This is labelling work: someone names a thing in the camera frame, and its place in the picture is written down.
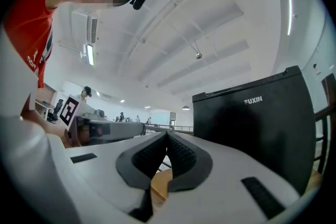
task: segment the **railing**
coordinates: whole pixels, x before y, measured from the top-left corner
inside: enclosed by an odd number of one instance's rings
[[[162,162],[163,165],[167,166],[168,168],[172,168],[172,166],[166,162]]]
[[[145,124],[146,126],[153,126],[153,127],[159,127],[163,129],[171,129],[171,130],[176,130],[176,131],[189,131],[193,132],[194,127],[193,126],[172,126],[172,125],[162,125],[162,124]]]
[[[321,155],[314,159],[314,162],[320,161],[317,172],[322,174],[327,157],[328,149],[328,121],[330,117],[330,136],[336,137],[336,80],[333,74],[330,74],[322,80],[324,92],[327,96],[328,106],[315,114],[315,121],[322,121],[322,137],[316,139],[316,142],[322,141]]]
[[[145,124],[146,134],[164,131],[176,131],[183,134],[194,134],[194,128],[192,126],[169,126],[169,125],[158,125],[158,124]]]

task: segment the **wall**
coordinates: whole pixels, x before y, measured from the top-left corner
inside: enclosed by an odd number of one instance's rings
[[[63,93],[59,94],[66,96],[69,96],[69,94],[77,95],[82,92],[82,89],[82,86],[66,81],[62,87]],[[109,120],[115,119],[120,115],[120,112],[124,113],[125,118],[130,117],[133,120],[135,120],[136,116],[139,115],[141,122],[146,122],[149,117],[149,111],[133,108],[126,104],[116,104],[112,101],[100,98],[95,93],[92,94],[92,97],[87,97],[86,100],[87,104],[94,109],[104,110],[105,116]]]
[[[314,70],[314,63],[317,64],[317,71],[321,72],[320,74],[317,74]],[[330,73],[336,76],[335,65],[336,29],[330,15],[327,14],[320,42],[307,65],[302,70],[315,112],[327,106],[327,99],[321,81]]]
[[[326,8],[322,0],[292,0],[292,11],[295,16],[292,18],[287,57],[277,72],[283,72],[286,66],[294,64],[303,69],[323,30]]]
[[[280,0],[236,0],[247,22],[252,79],[271,75],[281,34]]]
[[[48,84],[56,91],[60,91],[66,77],[71,72],[71,62],[71,54],[68,51],[65,53],[62,48],[54,44],[51,55],[46,63],[44,72],[45,84]]]
[[[280,39],[279,48],[276,57],[276,61],[273,66],[272,74],[275,74],[283,62],[284,58],[287,57],[288,51],[288,26],[289,26],[289,0],[280,0],[281,8],[281,29],[280,29]]]
[[[49,87],[47,84],[45,84],[44,88],[37,90],[36,99],[51,103],[54,93],[55,93],[55,90]]]
[[[194,126],[193,110],[176,113],[176,126]]]
[[[152,124],[169,125],[170,111],[151,112],[149,117],[152,118]]]

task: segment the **person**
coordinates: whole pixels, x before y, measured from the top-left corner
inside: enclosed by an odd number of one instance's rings
[[[5,14],[1,25],[3,40],[13,46],[26,66],[38,76],[36,87],[44,87],[46,61],[52,50],[52,15],[63,2],[112,3],[118,5],[122,0],[15,0]],[[65,147],[71,147],[67,130],[47,122],[34,109],[34,94],[30,94],[21,112],[25,120],[39,124],[46,133],[58,135]]]
[[[174,130],[174,129],[175,129],[175,127],[173,126],[172,121],[169,121],[169,128],[170,128],[171,130]]]
[[[82,102],[86,103],[86,97],[91,97],[91,88],[88,86],[85,86],[84,89],[82,90],[81,94],[76,95],[75,97],[80,99]]]
[[[51,114],[50,113],[50,115],[48,115],[48,121],[49,122],[52,122],[52,121],[57,121],[58,120],[58,116],[57,116],[57,114],[58,114],[58,112],[61,110],[61,108],[62,108],[62,106],[63,106],[63,99],[59,99],[58,100],[58,102],[57,102],[57,104],[56,104],[56,107],[55,107],[55,109],[54,109],[54,111],[53,111],[53,113]]]
[[[120,113],[119,121],[122,122],[125,119],[124,113]]]

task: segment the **ceiling light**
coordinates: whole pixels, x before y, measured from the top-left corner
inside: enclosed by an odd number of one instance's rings
[[[90,65],[94,65],[93,63],[93,47],[91,45],[87,45],[88,56],[89,56],[89,63]]]
[[[289,0],[289,21],[288,21],[288,32],[287,35],[289,36],[290,34],[290,29],[292,28],[292,17],[293,17],[293,13],[292,13],[292,0]]]

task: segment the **white ceiling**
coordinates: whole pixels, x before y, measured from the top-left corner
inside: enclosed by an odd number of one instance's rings
[[[77,7],[59,7],[54,40],[81,49],[71,36],[70,14]],[[190,102],[197,93],[269,76],[283,12],[280,0],[147,0],[140,10],[129,4],[99,10],[94,68],[113,81],[137,81]]]

